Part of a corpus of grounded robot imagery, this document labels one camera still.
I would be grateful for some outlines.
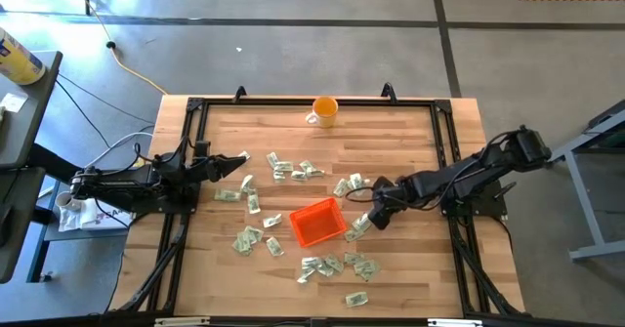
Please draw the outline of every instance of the wooden table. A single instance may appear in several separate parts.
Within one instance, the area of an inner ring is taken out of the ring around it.
[[[163,98],[150,154],[176,148],[187,100],[188,96]],[[473,99],[451,101],[461,154],[466,157],[485,143],[478,105]],[[188,231],[176,315],[461,316],[449,230],[439,212],[408,210],[394,215],[386,230],[372,227],[356,242],[347,243],[340,236],[308,249],[300,248],[288,217],[291,211],[332,196],[335,184],[352,173],[375,181],[382,175],[394,180],[437,169],[429,111],[343,106],[336,126],[324,130],[304,121],[309,110],[303,106],[210,107],[205,138],[212,143],[211,154],[235,156],[246,150],[252,157],[226,179],[202,184]],[[193,121],[190,136],[195,136],[198,119]],[[325,170],[326,176],[275,184],[265,156],[271,151],[284,161],[308,159]],[[247,214],[246,201],[213,200],[216,188],[238,189],[248,174],[254,175],[259,191],[260,214]],[[348,222],[370,207],[337,201]],[[282,224],[268,228],[264,239],[275,236],[285,255],[272,257],[264,243],[256,244],[249,257],[232,250],[237,232],[246,225],[262,228],[262,218],[277,214],[282,214]],[[163,216],[149,215],[132,226],[111,308],[124,304],[151,271],[162,222]],[[476,228],[485,271],[510,303],[523,309],[506,232],[492,219],[476,218]],[[346,251],[375,259],[382,271],[367,283],[350,266],[340,275],[328,278],[315,273],[308,284],[296,282],[303,257],[329,253],[342,257]],[[468,277],[477,306],[475,280],[471,274]],[[161,288],[164,292],[167,284]],[[366,291],[369,303],[347,308],[345,295],[357,291]]]

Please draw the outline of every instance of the yellow can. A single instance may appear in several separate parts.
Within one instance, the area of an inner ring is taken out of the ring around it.
[[[17,84],[28,85],[43,77],[46,66],[0,28],[0,72]]]

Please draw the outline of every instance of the concrete floor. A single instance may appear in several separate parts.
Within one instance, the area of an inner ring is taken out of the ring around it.
[[[622,3],[443,2],[449,20],[458,21],[625,21]],[[18,12],[83,11],[81,0],[0,3]],[[432,0],[94,3],[103,13],[156,18],[436,19]],[[2,15],[0,25],[33,51],[62,51],[61,72],[76,83],[145,119],[155,118],[159,93],[115,64],[98,25],[25,14]],[[108,30],[123,60],[172,94],[232,94],[244,85],[250,94],[377,95],[384,82],[391,81],[400,96],[449,97],[435,28],[110,25]],[[622,31],[450,31],[461,92],[479,100],[486,134],[494,136],[524,123],[540,131],[552,147],[622,99],[622,37]],[[65,86],[111,142],[146,125]],[[59,91],[53,94],[37,140],[79,165],[104,149]],[[130,146],[122,147],[103,166],[125,165],[131,155]],[[583,264],[568,259],[569,249],[592,241],[566,168],[506,178],[511,180],[519,181],[507,203],[527,310],[540,317],[625,324],[625,256]],[[611,221],[622,222],[623,217]],[[36,229],[29,232],[21,267],[27,267],[32,256]],[[58,279],[25,285],[25,272],[16,274],[10,284],[0,286],[0,296],[19,296],[28,305],[5,299],[0,321],[102,312],[122,247],[123,238],[54,243],[44,270],[53,270]]]

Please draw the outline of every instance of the orange basket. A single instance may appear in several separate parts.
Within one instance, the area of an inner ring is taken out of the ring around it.
[[[303,248],[345,232],[348,228],[339,204],[328,198],[289,215],[297,240]]]

